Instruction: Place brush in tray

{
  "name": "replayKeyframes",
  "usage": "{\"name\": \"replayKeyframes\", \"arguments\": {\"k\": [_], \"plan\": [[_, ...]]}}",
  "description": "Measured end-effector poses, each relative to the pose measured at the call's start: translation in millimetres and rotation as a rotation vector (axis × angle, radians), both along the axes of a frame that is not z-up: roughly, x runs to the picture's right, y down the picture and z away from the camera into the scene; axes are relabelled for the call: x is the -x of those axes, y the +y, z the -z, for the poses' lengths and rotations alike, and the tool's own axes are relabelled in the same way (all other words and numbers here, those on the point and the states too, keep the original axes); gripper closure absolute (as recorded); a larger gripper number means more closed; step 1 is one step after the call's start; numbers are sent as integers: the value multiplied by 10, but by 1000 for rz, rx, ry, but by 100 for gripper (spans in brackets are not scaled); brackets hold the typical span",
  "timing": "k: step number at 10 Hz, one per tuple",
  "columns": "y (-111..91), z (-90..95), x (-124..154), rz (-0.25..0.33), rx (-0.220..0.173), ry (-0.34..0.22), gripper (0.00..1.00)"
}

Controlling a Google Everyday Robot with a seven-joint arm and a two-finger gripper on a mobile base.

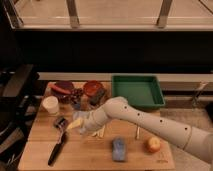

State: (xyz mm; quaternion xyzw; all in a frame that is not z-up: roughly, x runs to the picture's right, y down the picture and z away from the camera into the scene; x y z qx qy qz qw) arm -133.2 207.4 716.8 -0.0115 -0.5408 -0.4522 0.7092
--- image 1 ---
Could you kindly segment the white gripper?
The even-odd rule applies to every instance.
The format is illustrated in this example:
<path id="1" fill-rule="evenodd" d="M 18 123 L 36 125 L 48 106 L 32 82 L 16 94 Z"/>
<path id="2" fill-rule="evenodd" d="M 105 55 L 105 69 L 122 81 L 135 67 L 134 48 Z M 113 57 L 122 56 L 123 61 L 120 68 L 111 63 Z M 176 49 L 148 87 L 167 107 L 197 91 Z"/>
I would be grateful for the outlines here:
<path id="1" fill-rule="evenodd" d="M 80 127 L 79 128 L 79 132 L 82 135 L 86 135 L 86 134 L 92 134 L 93 132 L 95 132 L 97 130 L 97 125 L 94 122 L 94 119 L 92 118 L 90 113 L 80 113 L 79 117 L 81 119 L 76 119 L 75 121 L 73 121 L 72 123 L 70 123 L 67 127 L 67 131 L 76 128 L 76 127 Z"/>

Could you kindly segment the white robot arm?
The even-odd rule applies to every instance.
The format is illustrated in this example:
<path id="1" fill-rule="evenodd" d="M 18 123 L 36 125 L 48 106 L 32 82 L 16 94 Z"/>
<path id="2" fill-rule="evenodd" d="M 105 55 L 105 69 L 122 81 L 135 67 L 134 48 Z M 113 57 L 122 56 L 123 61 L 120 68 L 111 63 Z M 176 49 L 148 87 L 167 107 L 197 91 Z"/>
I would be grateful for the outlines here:
<path id="1" fill-rule="evenodd" d="M 176 145 L 180 149 L 213 165 L 213 133 L 156 116 L 131 107 L 124 97 L 108 99 L 86 116 L 71 122 L 68 130 L 82 129 L 82 134 L 93 133 L 101 129 L 112 119 L 128 121 Z"/>

